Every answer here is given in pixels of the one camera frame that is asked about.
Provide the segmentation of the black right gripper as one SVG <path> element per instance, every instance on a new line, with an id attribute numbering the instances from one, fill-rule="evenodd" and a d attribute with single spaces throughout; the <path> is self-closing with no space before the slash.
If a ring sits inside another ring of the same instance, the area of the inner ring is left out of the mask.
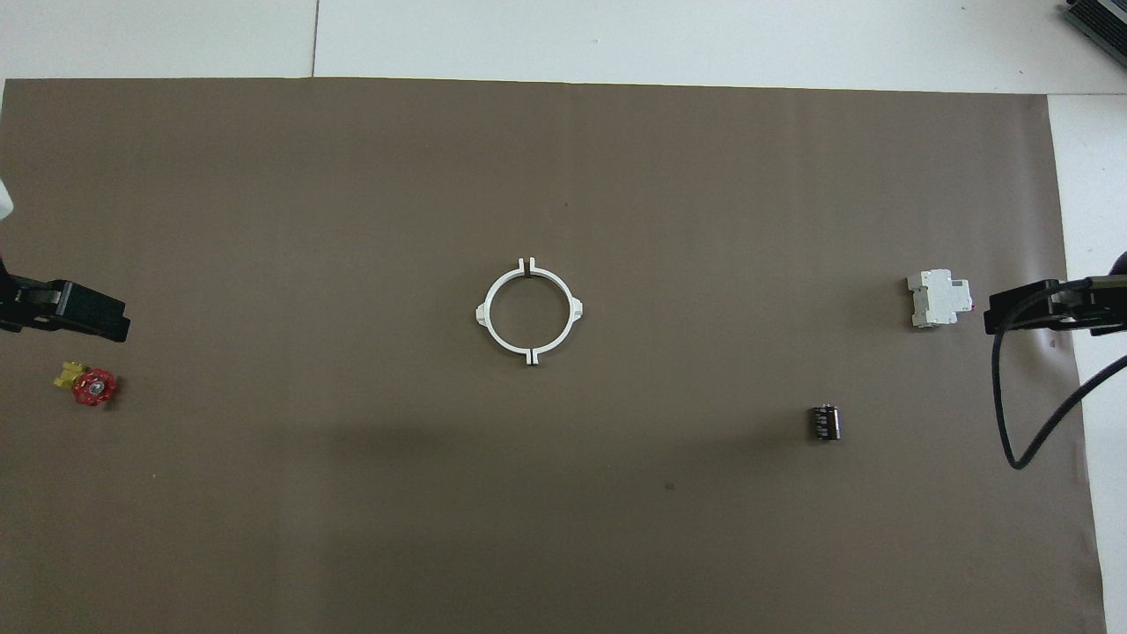
<path id="1" fill-rule="evenodd" d="M 1062 291 L 1059 304 L 1055 294 L 1039 293 L 1061 285 L 1055 278 L 1033 282 L 990 295 L 983 313 L 983 332 L 997 334 L 999 325 L 1010 313 L 1010 329 L 1050 328 L 1058 330 L 1086 330 L 1090 336 L 1122 333 L 1126 329 L 1126 252 L 1119 255 L 1106 276 L 1089 276 L 1070 282 L 1071 288 Z"/>

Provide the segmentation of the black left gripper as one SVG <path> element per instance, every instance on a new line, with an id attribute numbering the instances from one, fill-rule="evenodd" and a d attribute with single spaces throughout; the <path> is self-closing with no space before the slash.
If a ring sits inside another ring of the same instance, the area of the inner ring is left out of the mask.
<path id="1" fill-rule="evenodd" d="M 14 276 L 1 260 L 1 328 L 7 332 L 19 333 L 25 328 L 52 332 L 59 325 L 124 343 L 128 341 L 130 328 L 125 310 L 124 301 L 82 284 L 69 280 L 44 284 Z"/>

